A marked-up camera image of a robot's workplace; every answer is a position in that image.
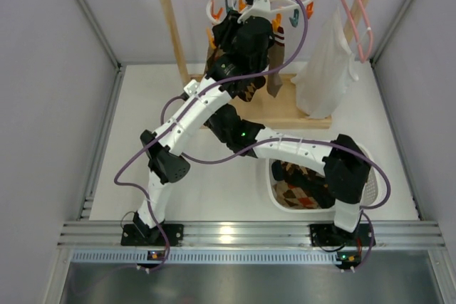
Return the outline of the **striped cuff brown sock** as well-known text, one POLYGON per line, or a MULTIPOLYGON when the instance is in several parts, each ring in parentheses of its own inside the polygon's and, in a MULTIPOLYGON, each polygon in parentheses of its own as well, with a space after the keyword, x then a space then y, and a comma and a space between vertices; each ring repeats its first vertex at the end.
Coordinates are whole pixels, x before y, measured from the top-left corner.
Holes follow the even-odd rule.
MULTIPOLYGON (((285 35, 284 28, 279 26, 274 33, 274 45, 269 49, 269 69, 275 70, 284 63, 285 35)), ((267 76, 266 89, 268 94, 276 97, 282 87, 282 79, 278 72, 267 76)))

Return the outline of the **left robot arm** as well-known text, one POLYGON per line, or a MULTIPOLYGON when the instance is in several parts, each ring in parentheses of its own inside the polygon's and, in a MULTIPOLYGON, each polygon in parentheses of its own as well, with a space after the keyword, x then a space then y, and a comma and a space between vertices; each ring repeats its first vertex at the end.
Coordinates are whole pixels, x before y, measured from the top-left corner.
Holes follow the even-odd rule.
POLYGON ((169 198, 164 187, 180 181, 189 172, 190 163, 182 151, 201 126, 208 127, 231 151, 255 155, 245 151, 245 147, 256 142, 265 126, 241 119, 230 101, 235 97, 245 100, 248 92, 254 93, 265 85, 264 76, 251 75, 268 66, 274 32, 271 22, 264 17, 251 16, 243 22, 238 21, 239 17, 238 12, 230 11, 223 22, 214 26, 214 41, 223 54, 208 68, 196 93, 189 95, 168 123, 140 136, 149 159, 150 198, 142 203, 133 222, 144 239, 155 240, 156 225, 164 221, 169 198))

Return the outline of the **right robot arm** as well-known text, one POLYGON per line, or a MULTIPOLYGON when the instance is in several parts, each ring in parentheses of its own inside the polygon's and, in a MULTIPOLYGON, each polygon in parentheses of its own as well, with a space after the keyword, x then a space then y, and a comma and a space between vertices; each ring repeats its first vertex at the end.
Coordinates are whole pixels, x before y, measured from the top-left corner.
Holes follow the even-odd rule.
POLYGON ((335 140, 306 142, 262 124, 243 120, 232 105, 224 105, 206 122, 220 142, 241 156, 271 160, 271 176, 290 189, 281 194, 295 209, 333 209, 333 232, 352 238, 361 220, 361 199, 371 166, 348 135, 335 140))

